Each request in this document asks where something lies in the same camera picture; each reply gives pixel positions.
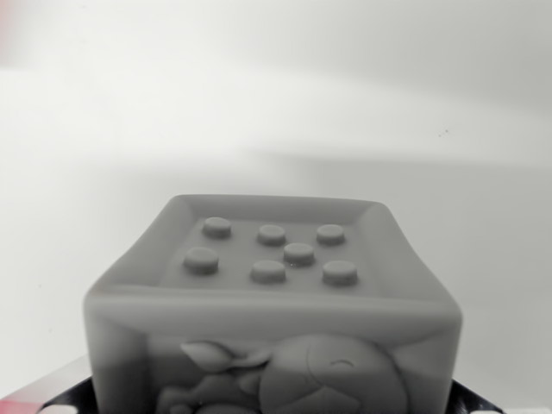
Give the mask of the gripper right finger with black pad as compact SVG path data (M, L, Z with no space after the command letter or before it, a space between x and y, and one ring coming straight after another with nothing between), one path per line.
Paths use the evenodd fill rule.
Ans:
M448 397L447 414L474 414L474 413L550 413L547 407L502 408L477 392L469 389L454 380Z

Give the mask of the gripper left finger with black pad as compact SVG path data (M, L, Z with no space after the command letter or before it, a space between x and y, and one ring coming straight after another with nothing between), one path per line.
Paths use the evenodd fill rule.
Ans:
M1 412L36 413L47 401L88 379L90 375L88 356L81 356L1 398Z

